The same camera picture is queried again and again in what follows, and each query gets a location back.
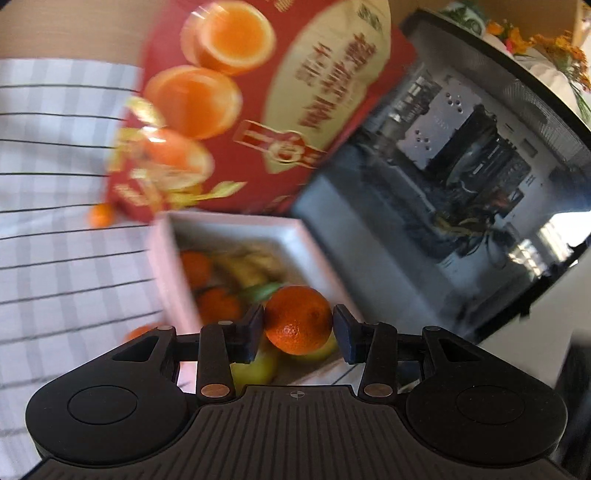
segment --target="orange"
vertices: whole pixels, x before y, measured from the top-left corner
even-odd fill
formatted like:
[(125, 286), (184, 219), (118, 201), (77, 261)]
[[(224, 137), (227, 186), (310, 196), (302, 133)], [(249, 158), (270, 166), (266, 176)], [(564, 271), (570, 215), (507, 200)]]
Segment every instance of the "orange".
[(181, 263), (189, 287), (192, 290), (203, 288), (212, 276), (212, 263), (201, 252), (187, 250), (181, 252)]
[(265, 308), (267, 338), (285, 353), (312, 353), (326, 344), (331, 331), (330, 304), (313, 288), (283, 287)]
[(221, 1), (193, 14), (181, 31), (181, 49), (195, 65), (226, 75), (248, 72), (265, 63), (275, 49), (275, 31), (251, 4)]
[(155, 329), (156, 327), (162, 325), (161, 323), (149, 323), (147, 325), (142, 325), (141, 327), (137, 327), (134, 330), (131, 330), (127, 335), (125, 335), (125, 342), (129, 342), (134, 338), (142, 336), (146, 332)]
[(199, 295), (197, 308), (204, 325), (221, 320), (240, 320), (242, 317), (240, 301), (221, 287), (210, 288)]
[(148, 82), (145, 95), (170, 128), (196, 140), (224, 133), (242, 109), (238, 85), (230, 77), (204, 68), (165, 70)]
[(213, 173), (213, 157), (201, 142), (190, 140), (169, 128), (144, 127), (139, 151), (161, 190), (180, 190), (203, 183)]
[(107, 228), (115, 223), (115, 209), (109, 203), (94, 205), (88, 215), (92, 228)]

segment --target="orange jelly cup picture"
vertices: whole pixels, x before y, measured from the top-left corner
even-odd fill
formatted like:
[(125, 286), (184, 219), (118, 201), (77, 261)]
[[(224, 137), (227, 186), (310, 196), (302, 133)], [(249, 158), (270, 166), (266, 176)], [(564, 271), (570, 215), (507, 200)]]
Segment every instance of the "orange jelly cup picture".
[(143, 130), (136, 158), (160, 190), (182, 190), (203, 183), (213, 173), (213, 157), (200, 142), (195, 142), (168, 128)]
[(271, 57), (275, 31), (251, 4), (222, 1), (193, 12), (181, 31), (180, 42), (190, 63), (238, 75)]
[(144, 97), (170, 128), (195, 140), (224, 133), (242, 109), (240, 88), (230, 77), (199, 67), (160, 72), (146, 85)]

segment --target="mesh panel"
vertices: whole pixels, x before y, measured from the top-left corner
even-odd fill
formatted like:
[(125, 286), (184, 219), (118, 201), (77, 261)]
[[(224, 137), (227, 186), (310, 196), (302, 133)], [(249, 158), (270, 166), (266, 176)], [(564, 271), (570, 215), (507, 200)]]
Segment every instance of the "mesh panel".
[[(419, 56), (427, 65), (435, 63), (451, 66), (485, 89), (491, 96), (513, 111), (532, 131), (536, 132), (558, 159), (569, 167), (583, 167), (591, 163), (589, 148), (566, 124), (565, 120), (542, 100), (540, 95), (543, 95), (547, 102), (553, 103), (555, 107), (556, 102), (559, 102), (558, 98), (527, 70), (484, 41), (446, 20), (426, 12), (421, 12), (420, 18), (421, 20), (410, 36)], [(497, 59), (501, 56), (499, 62), (505, 64), (515, 74), (468, 44), (466, 40), (482, 46), (484, 51), (493, 50), (492, 56)], [(516, 78), (516, 75), (529, 85), (536, 85), (535, 89), (539, 95)], [(591, 132), (583, 122), (576, 118), (566, 105), (559, 105), (556, 110), (560, 110), (561, 114), (578, 131), (583, 130), (587, 137), (585, 141), (589, 143), (588, 135)]]

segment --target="fruit box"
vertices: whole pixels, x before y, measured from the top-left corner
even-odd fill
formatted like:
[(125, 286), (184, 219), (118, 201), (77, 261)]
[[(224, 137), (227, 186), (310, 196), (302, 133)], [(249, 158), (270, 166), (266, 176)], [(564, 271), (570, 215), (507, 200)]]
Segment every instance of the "fruit box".
[[(305, 284), (322, 293), (331, 306), (342, 303), (359, 320), (361, 316), (345, 288), (301, 220), (269, 216), (231, 215), (196, 211), (160, 213), (148, 237), (148, 258), (156, 279), (167, 322), (179, 335), (197, 333), (203, 326), (197, 305), (185, 279), (179, 252), (183, 249), (219, 251), (244, 242), (264, 242), (273, 247), (287, 271), (285, 280)], [(324, 362), (284, 362), (276, 382), (297, 384), (337, 380), (348, 369), (338, 352)], [(184, 364), (178, 384), (194, 391), (196, 364)]]

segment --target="snack bag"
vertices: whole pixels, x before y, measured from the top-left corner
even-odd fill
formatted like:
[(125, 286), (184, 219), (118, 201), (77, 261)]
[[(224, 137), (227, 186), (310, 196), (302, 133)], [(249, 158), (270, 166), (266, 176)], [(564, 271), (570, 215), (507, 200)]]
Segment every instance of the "snack bag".
[(388, 0), (170, 0), (108, 201), (146, 222), (192, 206), (276, 212), (414, 59)]

